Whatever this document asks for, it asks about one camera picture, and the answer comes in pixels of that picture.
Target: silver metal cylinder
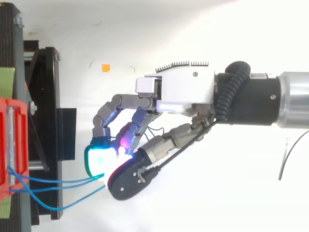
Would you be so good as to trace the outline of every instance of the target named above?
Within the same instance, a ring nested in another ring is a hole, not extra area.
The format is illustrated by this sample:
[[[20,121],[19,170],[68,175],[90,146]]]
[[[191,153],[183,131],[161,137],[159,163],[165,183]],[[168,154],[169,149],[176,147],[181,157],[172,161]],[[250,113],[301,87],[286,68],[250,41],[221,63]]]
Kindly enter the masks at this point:
[[[29,161],[29,170],[30,171],[44,170],[44,167],[40,160]]]
[[[279,80],[281,102],[278,126],[309,128],[309,72],[284,72]]]
[[[31,62],[34,56],[34,52],[24,52],[24,61]]]

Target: green tape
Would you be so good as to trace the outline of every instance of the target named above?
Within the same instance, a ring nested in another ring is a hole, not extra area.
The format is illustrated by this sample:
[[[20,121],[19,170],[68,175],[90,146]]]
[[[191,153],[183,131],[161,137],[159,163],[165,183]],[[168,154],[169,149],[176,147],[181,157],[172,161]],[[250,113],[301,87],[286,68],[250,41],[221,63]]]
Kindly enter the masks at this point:
[[[11,213],[11,197],[7,197],[0,203],[0,218],[9,219],[10,213]]]
[[[12,98],[15,68],[0,67],[0,98]],[[11,197],[0,202],[0,218],[8,219],[11,213]]]
[[[15,68],[0,67],[0,98],[12,98]]]

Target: coiled black cable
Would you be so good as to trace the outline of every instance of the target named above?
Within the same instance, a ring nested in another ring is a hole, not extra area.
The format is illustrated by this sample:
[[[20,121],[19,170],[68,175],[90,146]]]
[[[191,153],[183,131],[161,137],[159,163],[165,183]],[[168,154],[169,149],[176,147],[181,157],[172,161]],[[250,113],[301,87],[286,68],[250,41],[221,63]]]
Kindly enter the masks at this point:
[[[217,121],[227,120],[231,104],[240,88],[250,78],[250,71],[251,68],[249,64],[243,61],[233,62],[225,69],[225,72],[232,73],[233,77],[218,97],[216,105]]]

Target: thin black wire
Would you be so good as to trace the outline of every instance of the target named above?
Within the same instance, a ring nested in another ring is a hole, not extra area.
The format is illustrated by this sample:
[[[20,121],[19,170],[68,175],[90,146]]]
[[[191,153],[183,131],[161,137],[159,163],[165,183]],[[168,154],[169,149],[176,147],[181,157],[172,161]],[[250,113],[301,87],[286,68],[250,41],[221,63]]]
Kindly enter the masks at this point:
[[[150,127],[147,127],[147,129],[150,131],[150,133],[155,137],[155,134],[150,130]]]
[[[291,149],[290,149],[288,155],[286,156],[285,161],[284,161],[284,163],[283,163],[283,165],[282,165],[282,167],[281,167],[280,174],[279,174],[279,180],[282,179],[283,170],[284,170],[286,161],[288,160],[288,158],[289,158],[289,156],[290,156],[290,154],[291,154],[291,151],[293,150],[293,148],[295,147],[295,145],[298,143],[298,141],[299,141],[302,137],[304,137],[305,134],[307,134],[308,132],[309,132],[309,131],[305,132],[302,136],[300,136],[300,137],[297,139],[297,141],[294,143],[294,145],[291,147]]]
[[[171,162],[173,159],[175,159],[179,154],[181,154],[183,151],[185,151],[189,146],[191,146],[197,139],[199,139],[202,135],[207,134],[208,130],[212,128],[214,125],[217,124],[217,121],[212,122],[209,124],[205,129],[203,129],[200,133],[197,134],[193,139],[191,139],[186,145],[184,145],[182,148],[180,148],[175,154],[173,154],[171,157],[169,157],[166,161],[164,161],[161,165],[159,165],[160,168],[163,168],[165,165],[167,165],[169,162]]]
[[[160,131],[160,130],[163,130],[163,134],[165,133],[165,131],[164,131],[164,127],[161,127],[161,128],[159,128],[159,129],[154,129],[154,128],[151,128],[151,127],[148,127],[148,130],[150,130],[150,129],[152,129],[152,130],[156,130],[156,131]]]
[[[145,135],[145,137],[146,137],[147,141],[149,142],[149,138],[148,138],[148,136],[147,136],[146,134],[144,134],[144,135]]]

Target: orange sticker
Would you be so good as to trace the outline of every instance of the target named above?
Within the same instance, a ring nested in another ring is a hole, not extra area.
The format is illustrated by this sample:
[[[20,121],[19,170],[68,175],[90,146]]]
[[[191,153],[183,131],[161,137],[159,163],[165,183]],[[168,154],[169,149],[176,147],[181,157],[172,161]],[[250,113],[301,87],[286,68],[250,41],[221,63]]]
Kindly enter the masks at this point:
[[[107,73],[111,70],[111,66],[109,64],[102,64],[102,71]]]

